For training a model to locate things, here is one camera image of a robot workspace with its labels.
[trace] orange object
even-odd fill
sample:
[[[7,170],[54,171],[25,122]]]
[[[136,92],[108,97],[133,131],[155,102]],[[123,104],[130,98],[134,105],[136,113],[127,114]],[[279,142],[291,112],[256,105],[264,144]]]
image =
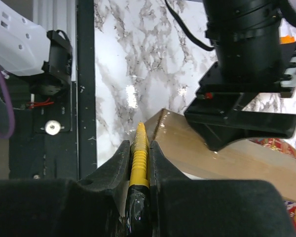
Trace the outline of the orange object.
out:
[[[291,37],[291,36],[281,37],[281,44],[294,43],[294,42],[295,42],[295,38],[294,37]]]

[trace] marble surface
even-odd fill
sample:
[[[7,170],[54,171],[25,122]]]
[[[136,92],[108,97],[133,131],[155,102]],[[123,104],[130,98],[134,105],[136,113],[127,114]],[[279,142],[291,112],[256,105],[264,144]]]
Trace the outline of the marble surface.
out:
[[[204,38],[203,5],[169,0],[190,31]],[[282,34],[296,29],[282,25]],[[98,166],[109,159],[140,121],[161,108],[183,113],[198,81],[216,60],[189,41],[163,0],[95,1],[95,73]],[[261,94],[247,110],[296,113],[293,99]],[[296,147],[296,134],[289,143]]]

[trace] yellow tip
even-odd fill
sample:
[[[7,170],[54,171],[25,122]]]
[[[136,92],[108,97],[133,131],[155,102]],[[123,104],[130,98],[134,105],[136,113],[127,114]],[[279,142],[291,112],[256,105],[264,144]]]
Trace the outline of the yellow tip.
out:
[[[149,188],[149,146],[144,123],[137,126],[135,140],[131,146],[133,165],[130,174],[129,186],[144,185]]]

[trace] brown box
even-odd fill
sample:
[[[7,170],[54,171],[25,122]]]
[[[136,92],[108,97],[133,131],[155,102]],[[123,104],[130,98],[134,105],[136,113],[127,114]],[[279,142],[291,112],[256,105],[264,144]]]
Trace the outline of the brown box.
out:
[[[167,159],[182,172],[204,179],[260,179],[272,183],[285,199],[296,201],[296,159],[251,141],[210,151],[184,116],[166,109],[146,123]]]

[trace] black metal frame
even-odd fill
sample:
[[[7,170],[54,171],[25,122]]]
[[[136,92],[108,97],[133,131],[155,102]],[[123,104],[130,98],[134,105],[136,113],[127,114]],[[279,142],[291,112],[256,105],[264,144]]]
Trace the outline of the black metal frame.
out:
[[[33,113],[16,110],[16,131],[9,146],[10,179],[79,180],[97,168],[93,6],[93,0],[77,0],[78,76],[71,87],[72,128],[55,136],[35,133]]]

